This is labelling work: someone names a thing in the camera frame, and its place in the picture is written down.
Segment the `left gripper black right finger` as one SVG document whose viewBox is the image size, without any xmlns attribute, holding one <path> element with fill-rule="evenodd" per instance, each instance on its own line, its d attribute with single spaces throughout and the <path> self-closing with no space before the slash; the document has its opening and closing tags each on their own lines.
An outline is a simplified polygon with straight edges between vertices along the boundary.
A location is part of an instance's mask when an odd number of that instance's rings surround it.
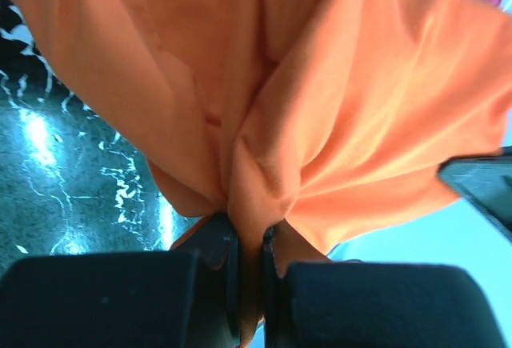
<svg viewBox="0 0 512 348">
<path fill-rule="evenodd" d="M 432 264 L 296 261 L 277 270 L 263 237 L 267 347 L 504 347 L 486 296 L 465 271 Z"/>
</svg>

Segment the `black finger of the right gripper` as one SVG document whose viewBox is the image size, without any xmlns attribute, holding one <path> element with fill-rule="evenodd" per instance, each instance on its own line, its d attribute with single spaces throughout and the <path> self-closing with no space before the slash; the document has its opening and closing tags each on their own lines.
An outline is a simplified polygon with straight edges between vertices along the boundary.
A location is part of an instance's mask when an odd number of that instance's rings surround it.
<svg viewBox="0 0 512 348">
<path fill-rule="evenodd" d="M 511 152 L 449 159 L 439 167 L 438 177 L 511 239 Z"/>
</svg>

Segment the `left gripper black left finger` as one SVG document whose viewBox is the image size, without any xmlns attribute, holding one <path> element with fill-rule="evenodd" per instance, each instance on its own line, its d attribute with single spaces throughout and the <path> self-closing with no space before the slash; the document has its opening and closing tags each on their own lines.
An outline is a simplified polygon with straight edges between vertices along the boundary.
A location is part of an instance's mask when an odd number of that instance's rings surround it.
<svg viewBox="0 0 512 348">
<path fill-rule="evenodd" d="M 4 347 L 235 347 L 238 236 L 216 214 L 171 251 L 24 258 L 1 280 Z"/>
</svg>

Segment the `orange t shirt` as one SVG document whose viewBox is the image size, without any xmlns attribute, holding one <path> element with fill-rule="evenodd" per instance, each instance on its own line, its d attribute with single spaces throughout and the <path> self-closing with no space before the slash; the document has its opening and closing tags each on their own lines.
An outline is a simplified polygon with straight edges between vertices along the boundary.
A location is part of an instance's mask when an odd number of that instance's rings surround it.
<svg viewBox="0 0 512 348">
<path fill-rule="evenodd" d="M 438 167 L 506 132 L 511 18 L 482 0 L 11 1 L 181 215 L 228 213 L 243 345 L 268 227 L 327 254 L 420 218 L 457 198 Z"/>
</svg>

